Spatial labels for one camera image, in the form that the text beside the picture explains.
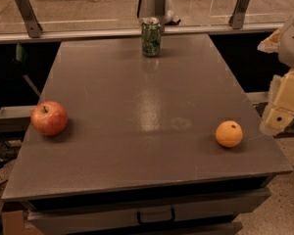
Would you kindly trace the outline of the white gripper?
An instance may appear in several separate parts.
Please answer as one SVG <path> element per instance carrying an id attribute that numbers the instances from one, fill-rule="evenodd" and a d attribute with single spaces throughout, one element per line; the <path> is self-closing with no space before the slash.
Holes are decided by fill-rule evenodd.
<path id="1" fill-rule="evenodd" d="M 294 68 L 294 13 L 282 29 L 278 28 L 261 41 L 257 49 L 264 53 L 278 51 L 278 59 L 290 68 Z M 293 120 L 294 69 L 291 69 L 284 76 L 275 75 L 270 83 L 264 126 L 272 130 L 284 130 Z"/>

